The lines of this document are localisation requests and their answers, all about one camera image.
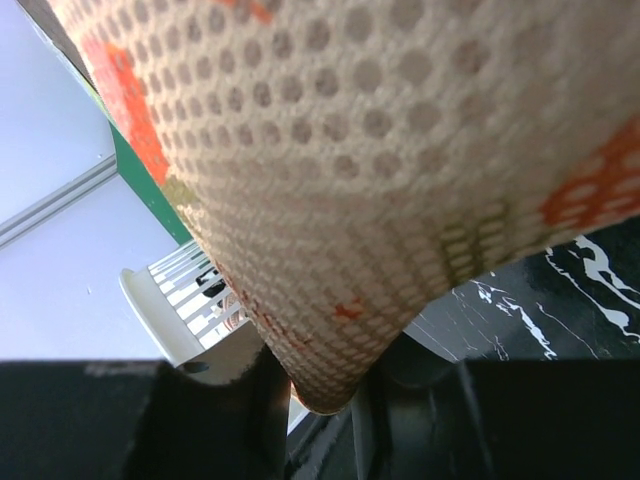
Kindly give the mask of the pink mesh bra laundry bag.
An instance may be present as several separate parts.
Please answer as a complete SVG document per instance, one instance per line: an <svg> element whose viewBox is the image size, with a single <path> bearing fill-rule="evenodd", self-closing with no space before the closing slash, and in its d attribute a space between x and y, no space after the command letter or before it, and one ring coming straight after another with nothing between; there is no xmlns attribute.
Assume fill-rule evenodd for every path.
<svg viewBox="0 0 640 480"><path fill-rule="evenodd" d="M639 212L635 1L54 1L312 411L433 299Z"/></svg>

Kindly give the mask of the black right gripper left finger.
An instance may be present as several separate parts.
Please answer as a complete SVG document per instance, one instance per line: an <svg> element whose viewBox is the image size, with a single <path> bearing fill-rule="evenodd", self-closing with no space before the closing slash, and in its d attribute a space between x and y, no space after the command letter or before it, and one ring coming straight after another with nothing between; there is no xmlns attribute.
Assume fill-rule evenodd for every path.
<svg viewBox="0 0 640 480"><path fill-rule="evenodd" d="M289 381L261 351L238 380L163 361L1 366L5 479L280 479Z"/></svg>

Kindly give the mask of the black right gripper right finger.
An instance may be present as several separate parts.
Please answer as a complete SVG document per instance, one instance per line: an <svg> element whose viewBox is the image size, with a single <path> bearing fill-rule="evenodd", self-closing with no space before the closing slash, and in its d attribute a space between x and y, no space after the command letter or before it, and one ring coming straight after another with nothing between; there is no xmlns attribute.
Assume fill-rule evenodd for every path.
<svg viewBox="0 0 640 480"><path fill-rule="evenodd" d="M361 479L635 479L635 360L451 363L407 335L351 415Z"/></svg>

